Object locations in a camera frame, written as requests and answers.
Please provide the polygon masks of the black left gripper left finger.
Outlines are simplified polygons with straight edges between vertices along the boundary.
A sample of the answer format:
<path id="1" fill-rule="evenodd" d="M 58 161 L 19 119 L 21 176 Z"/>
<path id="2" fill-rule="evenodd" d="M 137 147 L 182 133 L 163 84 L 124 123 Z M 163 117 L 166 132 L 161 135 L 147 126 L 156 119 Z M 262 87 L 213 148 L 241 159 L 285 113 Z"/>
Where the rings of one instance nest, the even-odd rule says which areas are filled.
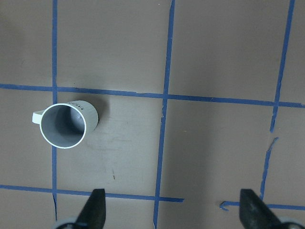
<path id="1" fill-rule="evenodd" d="M 94 189 L 75 221 L 76 229 L 102 229 L 106 221 L 104 189 Z"/>

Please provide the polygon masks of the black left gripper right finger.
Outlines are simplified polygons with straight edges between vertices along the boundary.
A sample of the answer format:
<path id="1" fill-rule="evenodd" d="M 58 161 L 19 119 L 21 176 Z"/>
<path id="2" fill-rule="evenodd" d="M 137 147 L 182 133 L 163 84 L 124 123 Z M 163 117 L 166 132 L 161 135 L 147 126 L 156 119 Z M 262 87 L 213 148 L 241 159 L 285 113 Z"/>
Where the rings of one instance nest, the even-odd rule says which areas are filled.
<path id="1" fill-rule="evenodd" d="M 273 229 L 282 224 L 252 189 L 240 190 L 239 219 L 245 229 Z"/>

